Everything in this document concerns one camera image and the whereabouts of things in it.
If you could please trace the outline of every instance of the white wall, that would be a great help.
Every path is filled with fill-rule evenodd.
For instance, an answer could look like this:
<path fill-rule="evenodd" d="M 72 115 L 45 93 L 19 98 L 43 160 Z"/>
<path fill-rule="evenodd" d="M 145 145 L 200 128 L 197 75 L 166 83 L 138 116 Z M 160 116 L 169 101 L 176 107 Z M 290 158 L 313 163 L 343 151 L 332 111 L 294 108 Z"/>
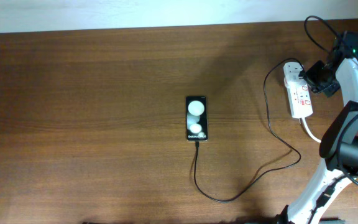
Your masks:
<path fill-rule="evenodd" d="M 0 32 L 358 18 L 358 0 L 0 0 Z"/>

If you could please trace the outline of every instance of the brown table surface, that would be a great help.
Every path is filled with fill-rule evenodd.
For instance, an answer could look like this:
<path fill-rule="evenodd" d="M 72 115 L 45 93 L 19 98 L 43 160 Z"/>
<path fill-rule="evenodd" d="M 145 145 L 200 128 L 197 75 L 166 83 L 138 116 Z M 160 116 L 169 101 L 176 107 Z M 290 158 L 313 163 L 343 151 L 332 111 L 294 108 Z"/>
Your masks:
<path fill-rule="evenodd" d="M 358 32 L 358 20 L 331 24 Z M 327 28 L 312 22 L 310 31 L 332 46 Z M 216 223 L 280 213 L 319 161 L 318 143 L 288 112 L 282 67 L 267 82 L 272 126 L 303 158 L 233 203 L 195 189 L 185 96 L 208 97 L 200 187 L 233 196 L 289 150 L 267 129 L 262 91 L 287 57 L 307 69 L 326 55 L 303 22 L 0 34 L 0 223 Z M 311 97 L 308 124 L 320 138 L 342 97 Z M 296 159 L 290 153 L 259 173 Z M 358 187 L 324 217 L 358 223 Z"/>

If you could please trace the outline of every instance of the white power strip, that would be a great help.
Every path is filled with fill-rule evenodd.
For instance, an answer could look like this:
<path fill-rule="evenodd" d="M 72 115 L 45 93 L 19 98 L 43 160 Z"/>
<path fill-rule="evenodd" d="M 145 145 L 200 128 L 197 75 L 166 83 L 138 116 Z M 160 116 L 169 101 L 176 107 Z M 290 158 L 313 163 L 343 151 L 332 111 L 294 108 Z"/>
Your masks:
<path fill-rule="evenodd" d="M 304 79 L 299 78 L 302 67 L 297 62 L 284 65 L 284 84 L 288 92 L 291 115 L 293 118 L 305 118 L 313 114 L 309 88 Z"/>

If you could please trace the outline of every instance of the black phone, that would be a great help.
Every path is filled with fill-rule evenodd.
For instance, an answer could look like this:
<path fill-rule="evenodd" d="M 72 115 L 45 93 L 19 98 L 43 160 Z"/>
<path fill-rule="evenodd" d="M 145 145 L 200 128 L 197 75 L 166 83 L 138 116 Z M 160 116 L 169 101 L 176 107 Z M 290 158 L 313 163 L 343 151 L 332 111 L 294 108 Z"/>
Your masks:
<path fill-rule="evenodd" d="M 205 96 L 186 97 L 186 137 L 188 141 L 208 140 Z"/>

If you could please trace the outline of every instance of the power outlet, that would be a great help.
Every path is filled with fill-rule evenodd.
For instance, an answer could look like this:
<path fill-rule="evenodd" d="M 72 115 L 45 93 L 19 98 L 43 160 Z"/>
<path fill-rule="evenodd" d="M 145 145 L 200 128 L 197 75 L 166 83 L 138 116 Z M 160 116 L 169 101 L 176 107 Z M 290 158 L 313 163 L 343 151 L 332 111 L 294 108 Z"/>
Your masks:
<path fill-rule="evenodd" d="M 284 84 L 287 88 L 293 118 L 305 118 L 313 114 L 309 88 L 299 77 L 302 67 L 299 63 L 288 62 L 284 65 Z"/>

